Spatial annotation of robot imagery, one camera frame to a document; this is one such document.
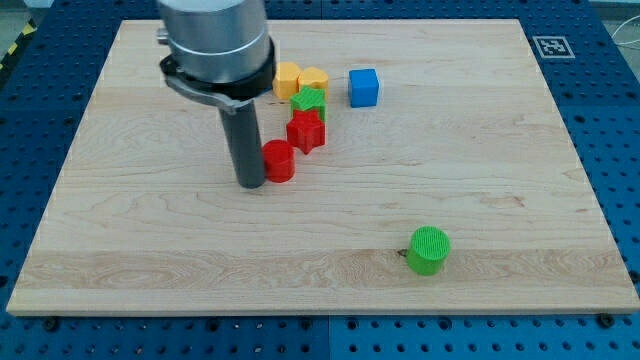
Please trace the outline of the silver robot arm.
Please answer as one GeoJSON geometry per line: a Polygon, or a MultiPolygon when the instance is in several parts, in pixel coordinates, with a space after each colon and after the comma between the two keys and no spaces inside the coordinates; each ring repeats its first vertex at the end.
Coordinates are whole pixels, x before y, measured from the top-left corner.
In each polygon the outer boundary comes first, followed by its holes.
{"type": "Polygon", "coordinates": [[[275,47],[262,0],[158,0],[158,41],[169,87],[228,114],[250,105],[275,76],[275,47]]]}

